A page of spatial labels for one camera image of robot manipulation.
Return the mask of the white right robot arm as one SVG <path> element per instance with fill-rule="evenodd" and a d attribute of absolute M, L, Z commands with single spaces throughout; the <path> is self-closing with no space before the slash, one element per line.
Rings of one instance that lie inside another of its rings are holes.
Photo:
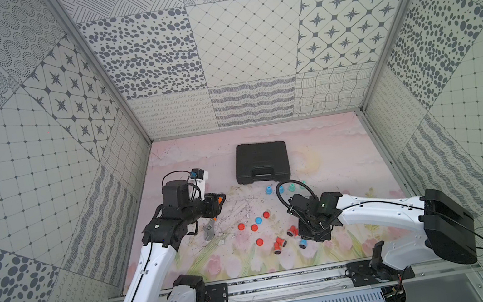
<path fill-rule="evenodd" d="M 443 260 L 473 265 L 478 260 L 474 218 L 463 206 L 440 190 L 428 189 L 423 196 L 384 199 L 358 197 L 339 192 L 316 195 L 276 196 L 287 212 L 298 219 L 302 239 L 323 243 L 337 227 L 377 225 L 407 231 L 394 241 L 379 241 L 372 248 L 369 269 L 362 278 L 392 281 L 404 276 L 414 264 Z"/>

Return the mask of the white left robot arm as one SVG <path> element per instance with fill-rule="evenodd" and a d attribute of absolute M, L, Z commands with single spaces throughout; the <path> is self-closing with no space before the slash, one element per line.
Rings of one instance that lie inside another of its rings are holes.
<path fill-rule="evenodd" d="M 163 202 L 143 231 L 139 265 L 123 302 L 157 302 L 161 287 L 179 251 L 182 239 L 197 234 L 189 230 L 198 220 L 215 220 L 226 201 L 224 194 L 206 193 L 209 173 L 190 171 L 187 180 L 172 180 L 163 185 Z M 207 302 L 201 276 L 180 275 L 166 302 Z"/>

